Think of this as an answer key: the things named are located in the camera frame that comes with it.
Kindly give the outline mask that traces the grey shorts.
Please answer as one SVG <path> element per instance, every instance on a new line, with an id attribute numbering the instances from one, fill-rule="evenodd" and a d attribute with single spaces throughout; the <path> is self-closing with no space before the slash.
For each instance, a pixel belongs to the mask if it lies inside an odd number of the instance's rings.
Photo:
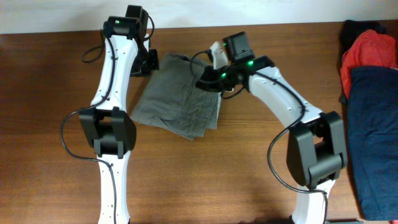
<path id="1" fill-rule="evenodd" d="M 202 138 L 207 129 L 217 128 L 221 97 L 197 88 L 195 83 L 189 57 L 166 55 L 146 85 L 131 119 L 190 140 Z"/>

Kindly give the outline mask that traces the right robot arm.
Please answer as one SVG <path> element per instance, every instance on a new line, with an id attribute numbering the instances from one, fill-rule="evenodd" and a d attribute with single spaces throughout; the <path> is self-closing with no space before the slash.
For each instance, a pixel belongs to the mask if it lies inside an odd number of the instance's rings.
<path id="1" fill-rule="evenodd" d="M 326 223 L 329 193 L 348 163 L 341 116 L 335 111 L 324 113 L 305 100 L 266 56 L 207 66 L 202 74 L 192 75 L 205 91 L 230 91 L 242 85 L 275 114 L 284 128 L 269 144 L 267 160 L 276 142 L 288 134 L 286 163 L 297 186 L 283 181 L 274 168 L 271 172 L 297 193 L 290 219 L 292 223 Z"/>

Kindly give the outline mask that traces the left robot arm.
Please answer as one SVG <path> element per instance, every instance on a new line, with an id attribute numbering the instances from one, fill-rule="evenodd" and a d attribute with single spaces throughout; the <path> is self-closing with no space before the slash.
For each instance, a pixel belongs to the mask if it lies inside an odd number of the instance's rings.
<path id="1" fill-rule="evenodd" d="M 99 223 L 129 223 L 127 167 L 137 129 L 127 114 L 131 77 L 148 76 L 159 68 L 150 48 L 151 17 L 110 17 L 103 27 L 104 63 L 96 94 L 79 113 L 80 124 L 99 165 L 101 208 Z"/>

